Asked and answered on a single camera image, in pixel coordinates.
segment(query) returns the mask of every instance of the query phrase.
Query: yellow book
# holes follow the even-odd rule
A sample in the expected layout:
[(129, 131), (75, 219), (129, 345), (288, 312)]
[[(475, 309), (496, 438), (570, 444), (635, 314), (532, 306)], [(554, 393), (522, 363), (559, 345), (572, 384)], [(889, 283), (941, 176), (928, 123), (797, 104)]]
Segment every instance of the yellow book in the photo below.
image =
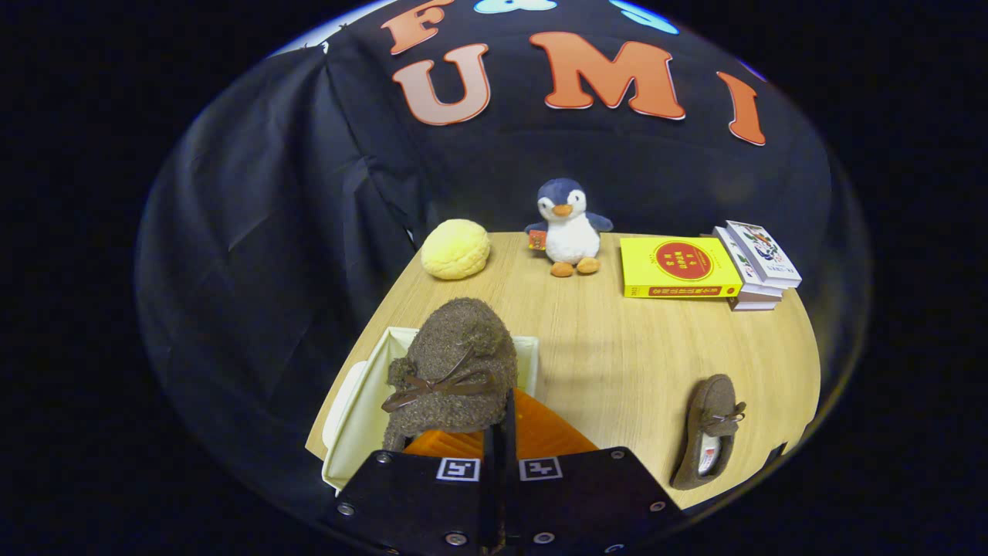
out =
[(624, 296), (728, 298), (743, 282), (717, 237), (623, 237)]

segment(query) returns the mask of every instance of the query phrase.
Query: penguin plush toy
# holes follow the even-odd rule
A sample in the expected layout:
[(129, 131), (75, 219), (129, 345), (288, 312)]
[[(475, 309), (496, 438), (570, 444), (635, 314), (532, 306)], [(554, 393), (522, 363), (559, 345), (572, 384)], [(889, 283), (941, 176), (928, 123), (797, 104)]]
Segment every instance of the penguin plush toy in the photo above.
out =
[(597, 251), (601, 248), (600, 232), (610, 232), (610, 220), (587, 212), (587, 194), (579, 183), (567, 178), (551, 179), (538, 188), (538, 213), (543, 222), (529, 225), (545, 232), (545, 254), (553, 261), (553, 276), (593, 274), (601, 268)]

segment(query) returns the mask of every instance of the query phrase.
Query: stack of books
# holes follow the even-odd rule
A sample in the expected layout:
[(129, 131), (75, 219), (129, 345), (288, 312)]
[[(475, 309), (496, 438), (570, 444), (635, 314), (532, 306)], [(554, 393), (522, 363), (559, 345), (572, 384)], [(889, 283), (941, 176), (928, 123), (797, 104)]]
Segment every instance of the stack of books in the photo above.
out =
[(727, 221), (713, 235), (730, 253), (743, 282), (737, 295), (727, 299), (731, 311), (771, 311), (782, 301), (782, 292), (802, 282), (779, 243), (761, 226)]

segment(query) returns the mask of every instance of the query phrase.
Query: penguin's white belly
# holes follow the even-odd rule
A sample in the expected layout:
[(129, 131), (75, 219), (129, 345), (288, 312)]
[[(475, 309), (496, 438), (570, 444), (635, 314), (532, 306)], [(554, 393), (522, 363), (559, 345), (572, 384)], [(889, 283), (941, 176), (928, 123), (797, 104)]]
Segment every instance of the penguin's white belly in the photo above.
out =
[(576, 264), (583, 257), (596, 257), (600, 248), (601, 237), (584, 215), (549, 224), (545, 235), (545, 254), (556, 262)]

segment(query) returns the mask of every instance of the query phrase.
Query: penguin's orange feet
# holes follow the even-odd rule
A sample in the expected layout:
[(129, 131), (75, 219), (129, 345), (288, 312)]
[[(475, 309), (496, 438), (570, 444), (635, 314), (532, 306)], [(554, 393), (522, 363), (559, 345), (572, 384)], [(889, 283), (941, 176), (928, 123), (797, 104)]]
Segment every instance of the penguin's orange feet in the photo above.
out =
[(562, 262), (562, 261), (554, 262), (552, 263), (552, 270), (550, 270), (549, 272), (551, 272), (553, 276), (558, 276), (559, 278), (572, 276), (573, 265), (568, 262)]
[(580, 274), (593, 274), (601, 269), (601, 261), (594, 257), (583, 257), (580, 262), (576, 263), (576, 269), (580, 271)]

